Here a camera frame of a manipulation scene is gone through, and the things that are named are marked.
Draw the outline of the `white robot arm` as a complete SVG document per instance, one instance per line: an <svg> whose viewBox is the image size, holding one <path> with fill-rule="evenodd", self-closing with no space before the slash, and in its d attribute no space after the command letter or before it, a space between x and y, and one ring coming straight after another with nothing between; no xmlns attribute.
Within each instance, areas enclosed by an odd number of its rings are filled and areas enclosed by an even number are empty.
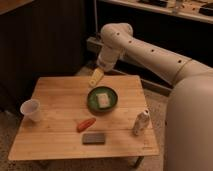
<svg viewBox="0 0 213 171"><path fill-rule="evenodd" d="M108 72L126 53L173 86L166 109L164 171L213 171L213 67L133 37L128 23L100 32L97 65Z"/></svg>

